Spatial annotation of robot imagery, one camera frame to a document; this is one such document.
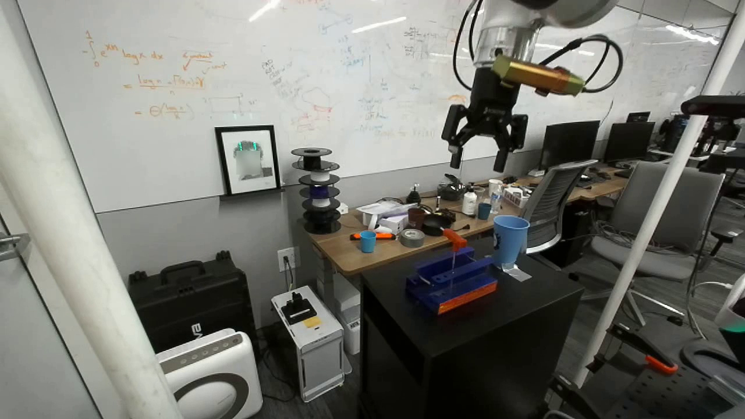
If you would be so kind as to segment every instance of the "power outlet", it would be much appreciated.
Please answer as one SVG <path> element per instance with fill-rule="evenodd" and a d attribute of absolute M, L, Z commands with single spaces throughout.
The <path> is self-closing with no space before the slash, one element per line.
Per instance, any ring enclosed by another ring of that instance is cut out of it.
<path fill-rule="evenodd" d="M 280 273 L 286 271 L 285 259 L 288 259 L 288 267 L 297 267 L 297 246 L 277 249 Z"/>

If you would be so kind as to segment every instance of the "computer monitor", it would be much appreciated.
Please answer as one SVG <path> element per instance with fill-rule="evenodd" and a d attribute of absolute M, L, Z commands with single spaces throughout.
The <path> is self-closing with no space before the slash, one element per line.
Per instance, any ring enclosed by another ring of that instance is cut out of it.
<path fill-rule="evenodd" d="M 660 125 L 660 149 L 675 151 L 689 116 L 675 114 Z"/>
<path fill-rule="evenodd" d="M 650 122 L 650 112 L 632 112 L 628 116 L 626 116 L 626 124 L 647 124 Z"/>
<path fill-rule="evenodd" d="M 641 161 L 647 157 L 653 130 L 655 124 L 613 124 L 603 161 Z"/>
<path fill-rule="evenodd" d="M 591 159 L 602 122 L 557 124 L 544 129 L 540 168 Z"/>

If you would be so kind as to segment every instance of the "white pillar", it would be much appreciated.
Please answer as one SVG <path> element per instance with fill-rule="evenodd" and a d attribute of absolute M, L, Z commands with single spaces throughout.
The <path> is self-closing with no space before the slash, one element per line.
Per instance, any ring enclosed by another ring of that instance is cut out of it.
<path fill-rule="evenodd" d="M 89 208 L 14 8 L 0 5 L 0 182 L 128 415 L 178 419 L 174 398 Z"/>
<path fill-rule="evenodd" d="M 740 54 L 740 47 L 742 47 L 742 38 L 745 38 L 745 3 L 739 5 L 739 11 L 735 11 L 735 18 L 727 32 L 727 40 L 718 54 L 718 60 L 713 65 L 713 73 L 711 78 L 705 80 L 703 89 L 702 89 L 702 95 L 718 95 L 727 82 L 727 75 L 731 69 L 731 65 L 735 64 L 739 54 Z M 668 171 L 655 193 L 655 201 L 650 206 L 650 213 L 634 241 L 634 246 L 632 246 L 632 253 L 613 286 L 613 293 L 606 302 L 606 310 L 597 323 L 597 330 L 591 335 L 591 343 L 582 357 L 582 363 L 581 363 L 581 370 L 575 374 L 575 385 L 582 386 L 584 380 L 586 380 L 586 365 L 597 359 L 598 350 L 603 348 L 603 339 L 606 339 L 606 332 L 614 318 L 614 315 L 619 312 L 619 305 L 625 302 L 625 295 L 632 286 L 632 280 L 634 280 L 634 273 L 657 231 L 657 224 L 664 214 L 664 209 L 668 208 L 668 201 L 675 192 L 675 185 L 691 157 L 691 149 L 697 146 L 697 139 L 702 135 L 702 129 L 705 124 L 705 116 L 691 116 L 681 143 L 678 143 L 678 149 L 668 164 Z"/>

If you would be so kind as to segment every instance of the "black table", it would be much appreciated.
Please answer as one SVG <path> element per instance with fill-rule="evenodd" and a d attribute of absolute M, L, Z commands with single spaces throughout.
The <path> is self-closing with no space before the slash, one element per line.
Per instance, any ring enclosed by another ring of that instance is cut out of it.
<path fill-rule="evenodd" d="M 361 415 L 539 417 L 582 289 L 524 259 L 534 280 L 499 275 L 497 293 L 435 317 L 404 291 L 420 263 L 364 275 Z"/>

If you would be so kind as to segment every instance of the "framed picture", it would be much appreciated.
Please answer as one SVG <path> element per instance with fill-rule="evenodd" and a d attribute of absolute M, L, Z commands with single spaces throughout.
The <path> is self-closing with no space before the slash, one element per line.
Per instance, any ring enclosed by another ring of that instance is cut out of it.
<path fill-rule="evenodd" d="M 280 188 L 273 125 L 214 129 L 226 195 Z"/>

